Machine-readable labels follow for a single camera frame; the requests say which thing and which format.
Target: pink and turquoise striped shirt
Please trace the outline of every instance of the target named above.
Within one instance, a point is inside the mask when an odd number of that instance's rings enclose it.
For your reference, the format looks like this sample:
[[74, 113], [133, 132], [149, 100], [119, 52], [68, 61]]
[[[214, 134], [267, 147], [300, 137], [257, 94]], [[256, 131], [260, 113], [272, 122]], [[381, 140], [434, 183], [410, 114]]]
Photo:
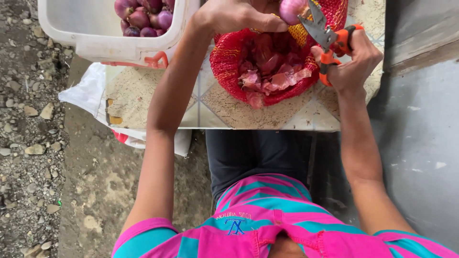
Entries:
[[370, 236], [311, 202], [306, 187], [279, 174], [255, 175], [228, 188], [215, 214], [179, 233], [152, 218], [123, 232], [112, 258], [267, 258], [284, 231], [308, 258], [459, 258], [426, 237], [397, 230]]

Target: mesh bag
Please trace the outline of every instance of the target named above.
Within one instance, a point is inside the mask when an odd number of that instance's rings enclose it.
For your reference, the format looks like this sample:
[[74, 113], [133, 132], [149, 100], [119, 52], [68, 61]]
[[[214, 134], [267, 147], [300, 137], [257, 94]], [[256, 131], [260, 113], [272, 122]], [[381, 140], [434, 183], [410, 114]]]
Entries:
[[[336, 31], [344, 28], [347, 17], [348, 0], [318, 0], [317, 4], [327, 17], [327, 25]], [[319, 67], [310, 53], [312, 46], [317, 45], [314, 39], [308, 35], [301, 24], [290, 26], [289, 33], [302, 48], [303, 56], [306, 56], [303, 68], [312, 72], [311, 77], [304, 78], [296, 85], [279, 92], [263, 95], [263, 105], [270, 106], [284, 99], [295, 97], [310, 88], [319, 79]], [[246, 92], [241, 89], [239, 83], [238, 62], [244, 43], [257, 37], [259, 32], [243, 29], [238, 32], [216, 35], [214, 38], [215, 48], [210, 55], [210, 65], [218, 83], [234, 98], [248, 103]]]

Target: white plastic basket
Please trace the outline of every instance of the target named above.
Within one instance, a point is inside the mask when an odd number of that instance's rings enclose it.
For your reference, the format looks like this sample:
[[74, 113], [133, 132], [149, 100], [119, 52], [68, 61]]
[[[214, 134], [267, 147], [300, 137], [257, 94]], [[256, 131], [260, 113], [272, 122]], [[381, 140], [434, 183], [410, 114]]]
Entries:
[[165, 68], [200, 0], [176, 0], [170, 29], [157, 38], [123, 37], [115, 0], [38, 0], [43, 31], [75, 53], [109, 65]]

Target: embroidered logo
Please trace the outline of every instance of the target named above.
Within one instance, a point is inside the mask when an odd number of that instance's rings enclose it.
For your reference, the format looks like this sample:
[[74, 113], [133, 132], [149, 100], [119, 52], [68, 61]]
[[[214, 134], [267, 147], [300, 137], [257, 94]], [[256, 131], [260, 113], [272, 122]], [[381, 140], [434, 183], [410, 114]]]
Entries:
[[225, 224], [228, 222], [228, 221], [232, 221], [233, 224], [231, 224], [231, 228], [229, 229], [229, 232], [228, 234], [226, 234], [227, 236], [229, 235], [243, 235], [245, 234], [242, 229], [241, 229], [241, 222], [242, 221], [245, 221], [245, 219], [226, 219], [225, 220]]

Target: hand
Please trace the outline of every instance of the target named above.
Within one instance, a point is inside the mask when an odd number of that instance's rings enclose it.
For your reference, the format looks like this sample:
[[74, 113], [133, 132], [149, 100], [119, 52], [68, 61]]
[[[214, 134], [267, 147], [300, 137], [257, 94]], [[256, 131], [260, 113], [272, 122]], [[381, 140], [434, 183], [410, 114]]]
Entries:
[[[363, 95], [365, 98], [364, 83], [384, 55], [371, 43], [364, 30], [354, 31], [350, 44], [353, 49], [352, 61], [338, 66], [329, 66], [327, 78], [338, 95]], [[316, 62], [320, 64], [320, 56], [324, 53], [322, 48], [313, 46], [311, 52]]]
[[224, 34], [244, 28], [265, 32], [287, 31], [287, 24], [270, 14], [279, 12], [279, 3], [269, 0], [208, 0], [196, 15], [214, 33]]

